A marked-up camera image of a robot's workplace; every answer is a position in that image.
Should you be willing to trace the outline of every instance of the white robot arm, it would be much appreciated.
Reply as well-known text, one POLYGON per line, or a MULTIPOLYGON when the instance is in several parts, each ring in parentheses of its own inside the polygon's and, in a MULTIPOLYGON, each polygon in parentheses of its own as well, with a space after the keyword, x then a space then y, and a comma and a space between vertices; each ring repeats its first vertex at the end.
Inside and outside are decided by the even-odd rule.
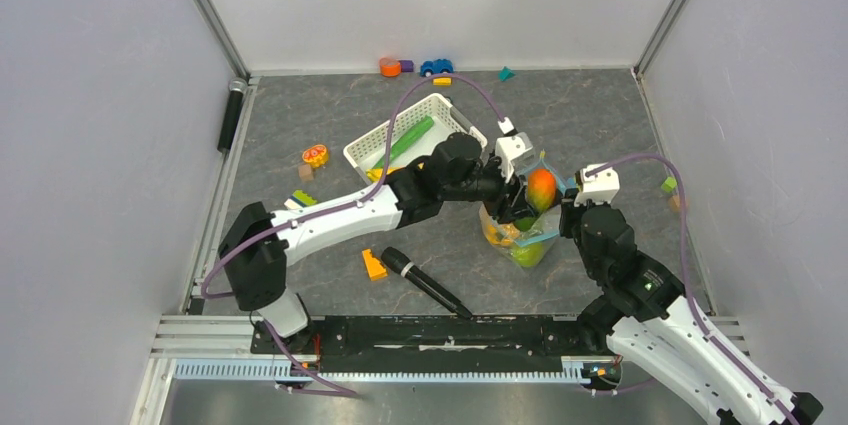
MULTIPOLYGON (((390 174, 380 188, 370 186, 306 209, 268 213, 258 203, 245 207, 220 247, 222 256, 264 229, 283 229, 245 249, 226 269, 239 307, 258 312, 280 336, 289 337, 308 325, 309 316, 285 287, 285 269, 310 253, 426 220, 438 214, 444 201, 482 201, 501 222, 521 218, 527 205, 515 171, 533 156, 529 140, 524 134, 498 139, 485 164, 481 152, 476 140, 454 134, 431 156, 390 174)), ((578 172, 578 188, 563 198, 560 223, 561 235, 574 240, 587 275, 603 291, 578 318, 583 342, 639 365, 708 424, 812 424, 822 410, 818 400, 763 374, 694 305, 707 333, 702 331, 680 281, 637 249, 633 229, 611 207, 619 190, 617 173, 586 173, 598 166, 578 172)))
POLYGON ((690 303, 664 265, 637 249, 633 228, 610 205, 618 175, 611 168, 587 173, 601 166, 577 174, 578 188, 566 192, 560 223, 604 292, 578 317, 584 340, 639 365, 709 424, 813 423, 822 411, 815 397, 765 375, 690 303))

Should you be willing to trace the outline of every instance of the plastic basket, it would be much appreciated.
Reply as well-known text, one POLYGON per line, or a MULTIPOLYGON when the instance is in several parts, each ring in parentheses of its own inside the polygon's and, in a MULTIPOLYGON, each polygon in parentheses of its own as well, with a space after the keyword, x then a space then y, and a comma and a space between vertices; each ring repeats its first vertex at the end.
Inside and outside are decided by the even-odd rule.
MULTIPOLYGON (((567 188, 575 187, 574 179, 563 180, 562 177, 545 163, 541 155, 533 165, 518 171, 518 175, 527 176, 533 170, 545 168, 550 171, 557 182, 557 189, 564 193, 567 188)), ((486 207, 480 207, 480 225, 483 236, 498 250, 501 255, 509 258, 522 268, 533 268, 538 265, 559 237, 559 219, 561 208, 553 206, 543 213, 530 230, 521 232, 511 224, 499 224, 492 220, 486 212, 486 207)))
MULTIPOLYGON (((395 121, 392 138, 397 140, 413 125, 427 116, 433 117, 433 127, 407 151, 392 160, 392 167, 403 167, 422 155, 430 155, 437 144, 454 132, 468 133, 476 138, 484 149, 486 148, 488 143, 486 137, 441 93, 430 94, 420 102, 400 112, 395 121)), ((365 183, 371 183, 365 172, 373 168, 386 151, 386 130, 388 126, 389 121, 386 120, 380 126, 357 138, 344 148, 345 158, 365 183)))

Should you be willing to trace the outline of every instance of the green block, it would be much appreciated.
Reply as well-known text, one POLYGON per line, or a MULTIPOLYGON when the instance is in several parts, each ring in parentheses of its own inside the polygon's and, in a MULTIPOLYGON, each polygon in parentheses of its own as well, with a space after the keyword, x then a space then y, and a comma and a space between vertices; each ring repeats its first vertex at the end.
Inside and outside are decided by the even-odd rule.
POLYGON ((318 203, 318 200, 315 200, 314 198, 310 197, 309 194, 304 192, 303 190, 295 190, 294 193, 292 193, 292 197, 294 197, 307 207, 311 207, 312 205, 318 203))
POLYGON ((514 76, 515 73, 507 67, 504 67, 504 69, 501 70, 501 73, 498 74, 498 78, 500 78, 502 82, 505 82, 514 76))
POLYGON ((677 180, 675 180, 674 177, 668 177, 665 179, 660 188, 662 188, 665 193, 671 193, 675 188, 677 188, 677 180))

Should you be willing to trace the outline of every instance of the plastic bag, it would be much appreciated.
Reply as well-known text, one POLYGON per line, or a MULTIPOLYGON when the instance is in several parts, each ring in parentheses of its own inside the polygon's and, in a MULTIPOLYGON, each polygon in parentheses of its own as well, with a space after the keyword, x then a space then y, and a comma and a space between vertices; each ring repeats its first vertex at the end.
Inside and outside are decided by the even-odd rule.
MULTIPOLYGON (((534 164, 518 172, 518 175, 522 179, 526 179, 533 171, 544 168, 554 176, 557 190, 562 194, 566 188, 574 186, 570 183, 573 182, 573 179, 569 179, 568 182, 563 181, 556 170, 545 163, 544 153, 540 154, 539 159, 534 164)), ((483 229, 483 236, 501 255, 509 258, 519 267, 533 268, 545 258, 551 247, 556 244, 556 239, 559 238, 560 213, 560 207, 554 204, 536 218, 528 228, 526 223, 518 224, 519 226, 513 223, 497 223, 486 212, 486 207, 481 206, 480 224, 483 229)))

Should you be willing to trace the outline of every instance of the toy car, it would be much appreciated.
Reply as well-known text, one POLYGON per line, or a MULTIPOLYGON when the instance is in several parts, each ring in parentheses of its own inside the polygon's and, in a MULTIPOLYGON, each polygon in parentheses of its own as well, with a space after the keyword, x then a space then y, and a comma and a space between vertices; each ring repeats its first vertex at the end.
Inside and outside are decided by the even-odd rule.
POLYGON ((447 58, 427 60, 421 64, 421 76, 429 77, 435 73, 453 73, 453 63, 447 58))

